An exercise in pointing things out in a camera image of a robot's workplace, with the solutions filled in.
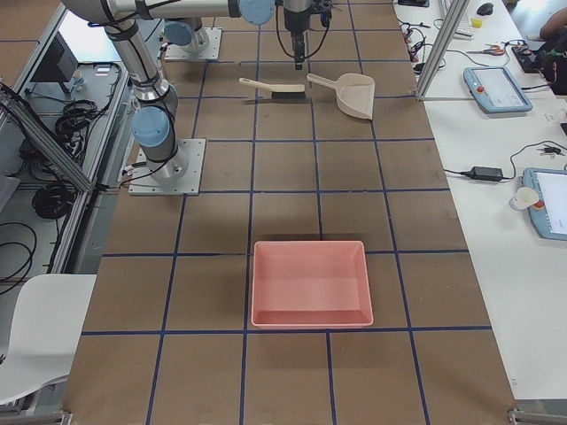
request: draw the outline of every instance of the beige dustpan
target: beige dustpan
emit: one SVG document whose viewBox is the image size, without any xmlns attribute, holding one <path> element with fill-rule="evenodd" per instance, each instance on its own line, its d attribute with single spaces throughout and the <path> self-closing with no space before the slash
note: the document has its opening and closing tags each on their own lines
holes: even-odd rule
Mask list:
<svg viewBox="0 0 567 425">
<path fill-rule="evenodd" d="M 345 73 L 337 81 L 308 73 L 307 79 L 337 92 L 338 109 L 347 115 L 372 120 L 374 107 L 374 79 L 360 73 Z"/>
</svg>

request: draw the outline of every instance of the pink tray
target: pink tray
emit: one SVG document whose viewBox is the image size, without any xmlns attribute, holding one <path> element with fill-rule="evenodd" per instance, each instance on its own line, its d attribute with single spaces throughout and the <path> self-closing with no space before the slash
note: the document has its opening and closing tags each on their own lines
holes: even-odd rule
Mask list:
<svg viewBox="0 0 567 425">
<path fill-rule="evenodd" d="M 257 242 L 254 245 L 254 326 L 360 328 L 373 321 L 362 242 Z"/>
</svg>

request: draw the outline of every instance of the small white cup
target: small white cup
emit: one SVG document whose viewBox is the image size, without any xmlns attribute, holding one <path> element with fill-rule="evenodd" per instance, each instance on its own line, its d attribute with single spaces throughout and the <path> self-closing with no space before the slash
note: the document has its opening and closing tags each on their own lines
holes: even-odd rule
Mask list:
<svg viewBox="0 0 567 425">
<path fill-rule="evenodd" d="M 540 200 L 538 192 L 525 186 L 517 190 L 516 194 L 510 199 L 510 208 L 516 211 L 525 210 Z"/>
</svg>

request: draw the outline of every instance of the hand brush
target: hand brush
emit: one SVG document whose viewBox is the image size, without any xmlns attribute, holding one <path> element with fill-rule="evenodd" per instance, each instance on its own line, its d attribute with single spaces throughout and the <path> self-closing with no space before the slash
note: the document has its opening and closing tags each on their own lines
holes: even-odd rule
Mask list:
<svg viewBox="0 0 567 425">
<path fill-rule="evenodd" d="M 270 91 L 272 99 L 305 99 L 304 84 L 266 84 L 247 78 L 241 78 L 238 82 L 243 86 Z"/>
</svg>

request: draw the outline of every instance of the metal mounting plate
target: metal mounting plate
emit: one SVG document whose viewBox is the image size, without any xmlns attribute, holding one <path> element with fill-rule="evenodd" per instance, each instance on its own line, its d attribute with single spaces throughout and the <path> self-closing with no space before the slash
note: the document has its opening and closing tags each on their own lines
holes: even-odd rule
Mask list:
<svg viewBox="0 0 567 425">
<path fill-rule="evenodd" d="M 135 180 L 129 184 L 128 193 L 130 195 L 198 195 L 201 173 L 203 171 L 203 159 L 205 158 L 206 140 L 180 139 L 177 143 L 179 144 L 179 149 L 184 150 L 189 157 L 189 164 L 185 174 L 167 183 L 163 181 L 158 182 L 151 176 Z M 136 161 L 145 161 L 145 155 L 142 150 L 139 151 Z M 148 173 L 149 170 L 145 166 L 136 168 L 132 178 Z"/>
<path fill-rule="evenodd" d="M 199 62 L 202 60 L 217 60 L 219 58 L 219 50 L 221 49 L 221 28 L 205 28 L 209 36 L 209 45 L 206 49 L 200 51 L 198 55 L 190 54 L 181 47 L 171 44 L 167 47 L 166 61 L 184 61 Z"/>
</svg>

